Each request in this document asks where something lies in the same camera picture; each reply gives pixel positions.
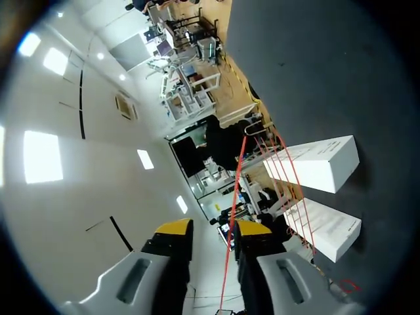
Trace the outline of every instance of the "cardboard box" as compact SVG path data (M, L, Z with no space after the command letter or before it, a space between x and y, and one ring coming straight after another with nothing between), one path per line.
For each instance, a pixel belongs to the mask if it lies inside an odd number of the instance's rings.
M356 241L360 234L362 220L347 215L333 208L322 205L308 198L304 199L308 219L303 206L303 200L287 210L283 215L286 224L304 237L317 251L336 262Z
M290 146L287 150L301 185L324 192L337 192L359 165L353 136ZM278 152L278 155L272 154L264 165L273 179L297 184L285 150Z

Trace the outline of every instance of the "gray floor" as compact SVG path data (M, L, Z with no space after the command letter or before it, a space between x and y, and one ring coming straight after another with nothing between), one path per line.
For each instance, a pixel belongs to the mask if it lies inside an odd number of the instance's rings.
M389 284L419 221L419 103L405 60L354 1L233 1L227 51L267 106L288 145L354 135L361 164L329 194L306 197L362 219L337 262L315 263L350 279L369 305Z

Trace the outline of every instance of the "yellow tape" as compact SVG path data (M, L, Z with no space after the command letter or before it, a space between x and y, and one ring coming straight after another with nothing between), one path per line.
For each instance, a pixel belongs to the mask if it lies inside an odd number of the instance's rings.
M221 56L223 61L229 66L230 70L234 73L234 75L236 76L236 79L238 79L238 81L242 84L242 87L245 89L246 93L248 94L248 96L250 97L250 99L259 104L261 103L261 100L255 98L251 91L248 89L248 87L246 86L246 84L242 81L242 79L239 77L239 75L236 73L235 69L232 67L232 65L227 61L225 56Z

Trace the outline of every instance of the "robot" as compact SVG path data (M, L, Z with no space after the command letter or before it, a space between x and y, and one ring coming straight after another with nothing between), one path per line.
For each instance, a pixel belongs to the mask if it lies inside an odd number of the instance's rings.
M140 252L132 252L98 279L96 290L67 302L69 315L181 315L190 281L194 223L183 219L160 226ZM238 281L246 315L357 315L364 307L340 300L308 262L284 253L271 231L237 220L234 229ZM216 315L226 314L217 310Z

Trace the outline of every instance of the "red wire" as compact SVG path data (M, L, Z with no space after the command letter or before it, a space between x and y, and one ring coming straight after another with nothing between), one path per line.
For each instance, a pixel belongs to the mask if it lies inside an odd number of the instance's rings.
M310 238L311 238L311 240L312 240L312 254L313 254L313 255L315 255L315 243L314 243L314 236L312 235L312 229L310 228L310 221L309 221L309 216L308 216L308 210L306 209L305 197L303 196L303 191L302 191L301 183L299 182L299 178L297 177L297 173L296 173L296 170L295 170L295 166L294 166L294 164L293 164L293 160L292 160L292 159L291 159L291 157L290 157L289 150L287 149L286 143L284 142L283 138L280 136L279 132L278 132L276 129L274 129L274 132L275 132L276 136L279 138L279 140L280 140L280 142L281 142L281 144L282 144L282 146L283 146L283 148L284 148L284 150L285 150L285 152L286 152L286 154L287 154L287 157L289 158L289 161L290 161L291 167L292 167L293 172L294 172L294 174L295 174L296 181L297 181L297 186L298 186L299 192L301 193L301 196L302 196L303 207L304 207L304 211L305 211L305 213L306 213L306 219L307 219L307 221L308 221L308 227L309 227L309 232L310 232ZM305 238L305 231L303 230L303 225L302 225L302 231L303 231L303 238Z
M239 178L241 177L242 159L243 159L243 153L245 152L246 142L247 142L247 137L245 136L243 138L243 141L242 141L242 148L241 148L241 154L239 156L238 168L236 169L234 202L233 202L233 205L232 205L232 210L230 212L230 224L229 224L229 232L228 232L228 246L227 246L227 249L226 249L226 259L224 261L224 276L223 276L222 294L220 295L220 308L219 309L222 309L222 306L223 306L224 287L226 285L226 275L228 273L228 263L229 263L229 254L230 254L230 250L229 250L230 249L230 238L231 238L231 235L232 235L232 231L234 229L236 197L238 195Z
M284 169L284 166L283 166L282 160L281 160L281 159L279 158L279 156L278 156L277 149L276 149L276 145L274 144L274 142L273 142L273 140L272 140L272 139L270 139L270 142L271 142L271 145L274 147L274 152L276 153L277 160L280 162L280 166L282 167L283 173L284 173L284 175L285 175L285 177L286 177L286 181L287 181L287 182L289 183L289 185L291 186L291 184L290 184L290 180L289 180L289 177L288 177L288 175L287 175L287 173L286 173L286 171L285 171L285 169ZM300 220L300 222L301 222L302 233L303 233L303 239L304 239L304 242L306 243L306 248L308 248L308 241L306 240L305 230L303 229L303 222L302 222L301 212L299 211L299 206L297 205L297 202L295 203L295 205L296 205L296 210L297 210L297 214L298 214L299 220ZM290 213L291 213L291 218L293 219L293 222L295 223L296 233L298 233L298 234L299 234L299 231L298 231L298 229L297 229L297 225L296 225L296 220L295 220L295 217L293 216L293 212L292 212L292 210L290 210Z
M266 154L265 154L265 152L263 151L263 149L261 148L261 145L260 145L260 143L259 143L259 141L257 140L257 138L256 137L254 137L254 139L255 139L255 141L257 141L257 144L258 144L258 147L259 147L259 149L260 149L260 151L261 151L261 153L262 153L262 156L263 156L263 158L267 161L267 158L266 158ZM267 150L267 152L268 152L268 148L267 148L267 145L264 143L264 141L261 139L261 142L265 145L265 148L266 148L266 150ZM281 179L281 177L280 177L280 173L279 173L279 171L278 171L278 169L277 169L277 165L274 163L274 160L273 160L273 157L271 156L271 160L272 160L272 162L273 162L273 164L274 164L274 168L276 169L276 172L277 172L277 175L278 175L278 178L280 179L280 185L282 186L282 188L283 188L283 190L284 190L284 185L283 185L283 183L282 183L282 179ZM286 206L288 206L289 205L289 199L287 199L287 203L286 203ZM293 231L293 229L291 228L291 225L290 225L290 220L289 220L289 216L288 215L286 215L286 220L287 220L287 222L288 222L288 225L289 225L289 228L287 229L287 233L288 234L291 234L291 235L294 235L294 231Z

